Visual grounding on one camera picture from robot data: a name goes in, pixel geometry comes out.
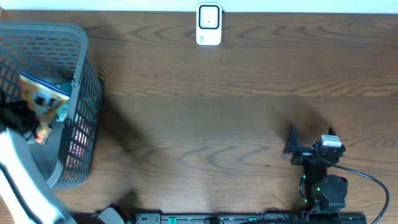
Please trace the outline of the large snack chip bag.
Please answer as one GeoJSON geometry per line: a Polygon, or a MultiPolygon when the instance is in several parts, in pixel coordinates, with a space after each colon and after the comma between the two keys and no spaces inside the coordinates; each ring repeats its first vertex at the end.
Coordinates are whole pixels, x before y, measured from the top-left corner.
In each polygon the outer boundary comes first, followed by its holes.
{"type": "Polygon", "coordinates": [[[19,87],[21,100],[27,103],[28,109],[34,112],[34,119],[39,122],[30,144],[45,144],[52,132],[50,124],[59,108],[68,103],[70,94],[27,72],[19,74],[19,87]]]}

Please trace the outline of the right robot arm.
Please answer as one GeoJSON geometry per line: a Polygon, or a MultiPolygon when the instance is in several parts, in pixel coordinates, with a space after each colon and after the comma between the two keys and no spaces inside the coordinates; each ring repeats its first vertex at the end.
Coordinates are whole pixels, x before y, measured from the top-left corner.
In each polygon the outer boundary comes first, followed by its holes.
{"type": "Polygon", "coordinates": [[[346,148],[333,128],[310,147],[299,146],[296,128],[291,125],[283,153],[292,156],[290,163],[303,167],[299,192],[306,209],[300,212],[307,223],[342,223],[340,210],[345,208],[348,181],[329,174],[327,169],[337,162],[346,148]]]}

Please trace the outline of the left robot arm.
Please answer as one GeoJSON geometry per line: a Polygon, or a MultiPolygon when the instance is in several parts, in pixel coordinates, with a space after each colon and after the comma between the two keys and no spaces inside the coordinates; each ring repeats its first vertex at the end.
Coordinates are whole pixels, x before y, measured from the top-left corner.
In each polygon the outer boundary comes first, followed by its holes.
{"type": "Polygon", "coordinates": [[[32,134],[38,124],[27,103],[10,103],[1,92],[1,197],[15,223],[76,223],[29,151],[24,134],[32,134]]]}

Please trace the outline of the grey plastic basket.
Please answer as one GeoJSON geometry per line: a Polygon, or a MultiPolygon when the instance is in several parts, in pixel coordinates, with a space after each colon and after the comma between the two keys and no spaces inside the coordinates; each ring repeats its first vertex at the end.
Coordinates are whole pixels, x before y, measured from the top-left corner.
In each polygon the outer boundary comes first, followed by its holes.
{"type": "Polygon", "coordinates": [[[66,118],[53,120],[45,144],[29,151],[53,189],[84,183],[90,172],[102,86],[87,56],[88,37],[75,24],[1,22],[1,93],[17,101],[19,74],[27,72],[70,94],[66,118]]]}

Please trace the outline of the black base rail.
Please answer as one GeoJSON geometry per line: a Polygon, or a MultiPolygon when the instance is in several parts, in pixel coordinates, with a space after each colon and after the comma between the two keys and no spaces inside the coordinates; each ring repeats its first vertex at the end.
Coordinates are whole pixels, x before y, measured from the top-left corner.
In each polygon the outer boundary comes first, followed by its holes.
{"type": "Polygon", "coordinates": [[[93,215],[101,223],[120,224],[366,224],[366,216],[355,213],[304,213],[268,208],[260,213],[134,213],[125,214],[115,204],[93,215]]]}

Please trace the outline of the white barcode scanner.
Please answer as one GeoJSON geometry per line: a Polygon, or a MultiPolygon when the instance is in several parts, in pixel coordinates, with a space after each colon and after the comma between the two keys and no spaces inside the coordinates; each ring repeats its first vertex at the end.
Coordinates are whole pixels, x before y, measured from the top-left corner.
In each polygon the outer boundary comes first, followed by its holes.
{"type": "Polygon", "coordinates": [[[196,43],[220,45],[222,38],[222,7],[213,2],[198,5],[196,13],[196,43]]]}

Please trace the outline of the mint green wipes packet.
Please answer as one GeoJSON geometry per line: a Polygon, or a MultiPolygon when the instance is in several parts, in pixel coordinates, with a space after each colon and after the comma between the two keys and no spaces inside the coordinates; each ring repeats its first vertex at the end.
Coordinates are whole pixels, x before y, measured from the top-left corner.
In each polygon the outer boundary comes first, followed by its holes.
{"type": "MultiPolygon", "coordinates": [[[[63,84],[58,85],[58,87],[61,90],[68,93],[69,95],[72,92],[72,84],[71,83],[63,83],[63,84]]],[[[61,107],[59,107],[59,109],[57,111],[57,118],[56,118],[57,122],[64,122],[64,120],[67,118],[68,109],[69,109],[69,101],[67,101],[61,107]]]]}

